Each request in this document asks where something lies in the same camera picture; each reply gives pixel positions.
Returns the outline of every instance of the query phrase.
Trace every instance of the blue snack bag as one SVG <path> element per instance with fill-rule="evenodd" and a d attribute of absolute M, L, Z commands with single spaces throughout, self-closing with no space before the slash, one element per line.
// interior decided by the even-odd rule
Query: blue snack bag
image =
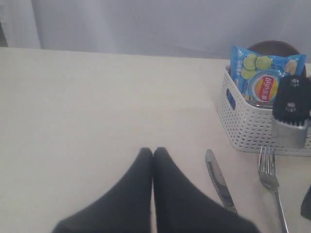
<path fill-rule="evenodd" d="M 273 102 L 280 79 L 301 75 L 306 58 L 302 54 L 288 57 L 261 55 L 235 46 L 230 59 L 231 78 L 246 100 Z"/>

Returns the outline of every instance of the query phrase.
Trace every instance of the knife blade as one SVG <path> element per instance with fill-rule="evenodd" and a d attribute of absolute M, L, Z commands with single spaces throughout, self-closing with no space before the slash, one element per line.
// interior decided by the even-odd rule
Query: knife blade
<path fill-rule="evenodd" d="M 235 208 L 231 194 L 223 177 L 222 171 L 217 163 L 216 157 L 212 150 L 206 151 L 205 156 L 206 166 L 209 172 L 209 176 L 214 184 L 216 192 L 222 201 L 224 208 L 237 214 L 238 211 Z"/>

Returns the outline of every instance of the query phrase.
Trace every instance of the silver fork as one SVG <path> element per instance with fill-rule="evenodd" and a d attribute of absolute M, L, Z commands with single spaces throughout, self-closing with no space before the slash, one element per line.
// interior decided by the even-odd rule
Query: silver fork
<path fill-rule="evenodd" d="M 274 194 L 282 232 L 288 233 L 280 196 L 278 194 L 279 183 L 276 177 L 276 157 L 273 148 L 261 147 L 258 164 L 258 175 L 261 184 Z"/>

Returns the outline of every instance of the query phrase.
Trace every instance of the plastic basket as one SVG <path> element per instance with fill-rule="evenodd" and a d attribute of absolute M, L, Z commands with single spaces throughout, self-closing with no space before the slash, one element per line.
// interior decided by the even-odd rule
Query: plastic basket
<path fill-rule="evenodd" d="M 310 131 L 304 149 L 288 148 L 276 142 L 271 135 L 272 110 L 248 104 L 231 79 L 228 69 L 229 66 L 226 66 L 217 111 L 231 145 L 243 152 L 259 153 L 261 146 L 271 146 L 276 154 L 311 156 Z M 235 100 L 235 109 L 228 100 L 228 92 Z"/>

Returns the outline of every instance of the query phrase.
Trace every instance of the fork handle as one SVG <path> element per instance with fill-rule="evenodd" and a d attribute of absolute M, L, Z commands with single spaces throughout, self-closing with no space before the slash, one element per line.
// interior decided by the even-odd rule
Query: fork handle
<path fill-rule="evenodd" d="M 281 222 L 281 228 L 282 228 L 282 233 L 288 233 L 284 213 L 283 213 L 283 208 L 281 205 L 281 200 L 280 200 L 280 195 L 278 194 L 278 190 L 273 192 L 276 198 L 276 206 L 277 206 L 277 211 L 278 211 L 278 216 L 280 218 Z"/>

